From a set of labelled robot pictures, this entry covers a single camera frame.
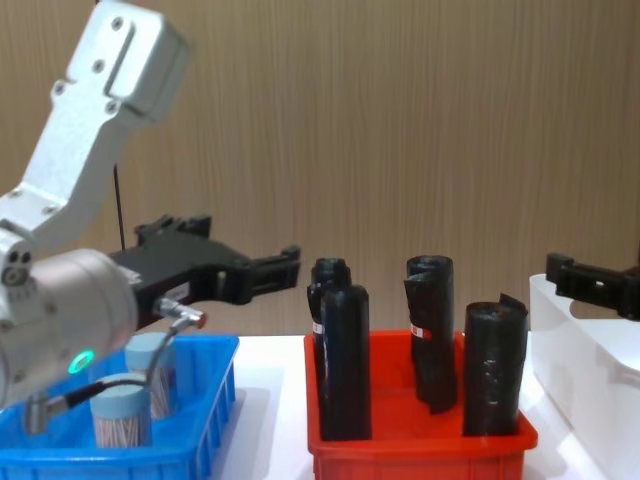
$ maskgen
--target wood grain backdrop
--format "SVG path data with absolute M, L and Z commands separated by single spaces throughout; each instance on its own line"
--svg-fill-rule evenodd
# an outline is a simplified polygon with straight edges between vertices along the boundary
M 89 3 L 0 0 L 8 176 L 33 148 Z M 215 237 L 247 254 L 300 244 L 302 286 L 316 257 L 344 256 L 375 327 L 406 325 L 412 255 L 454 258 L 460 322 L 470 301 L 527 298 L 548 251 L 635 261 L 637 1 L 142 3 L 185 33 L 193 58 L 168 121 L 127 149 L 128 231 L 209 212 Z M 106 248 L 112 218 L 85 243 Z M 238 333 L 309 325 L 302 287 L 208 309 Z

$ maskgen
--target green indicator light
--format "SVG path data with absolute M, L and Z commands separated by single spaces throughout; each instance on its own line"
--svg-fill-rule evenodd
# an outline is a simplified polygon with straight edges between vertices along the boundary
M 71 360 L 71 363 L 69 364 L 69 373 L 73 375 L 74 373 L 84 370 L 93 361 L 94 355 L 93 350 L 84 350 L 80 352 L 73 360 Z

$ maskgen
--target rolled black plastic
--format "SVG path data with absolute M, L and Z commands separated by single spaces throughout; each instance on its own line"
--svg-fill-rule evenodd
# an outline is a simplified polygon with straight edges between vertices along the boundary
M 311 284 L 307 287 L 307 300 L 313 319 L 313 344 L 316 358 L 318 394 L 322 395 L 324 378 L 324 327 L 320 316 L 322 295 L 328 288 L 351 285 L 351 270 L 342 258 L 319 258 L 311 269 Z
M 321 405 L 324 440 L 371 438 L 369 296 L 353 285 L 322 297 L 325 398 Z
M 456 404 L 453 261 L 422 256 L 407 262 L 405 291 L 412 324 L 411 358 L 416 395 L 432 414 Z
M 508 296 L 467 306 L 464 435 L 516 433 L 527 315 L 524 304 Z

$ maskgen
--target table surface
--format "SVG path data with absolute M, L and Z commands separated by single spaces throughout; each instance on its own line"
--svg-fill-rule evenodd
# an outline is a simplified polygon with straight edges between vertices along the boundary
M 237 400 L 212 480 L 313 480 L 302 338 L 240 338 Z M 524 480 L 606 480 L 545 395 L 528 358 L 520 408 L 539 440 L 525 456 Z

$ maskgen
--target white robotic arm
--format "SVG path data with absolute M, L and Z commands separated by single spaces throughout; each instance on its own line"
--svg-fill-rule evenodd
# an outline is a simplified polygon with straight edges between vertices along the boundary
M 79 250 L 132 129 L 168 111 L 187 46 L 158 13 L 98 4 L 51 93 L 53 110 L 20 185 L 0 198 L 0 408 L 121 348 L 137 326 L 127 277 Z

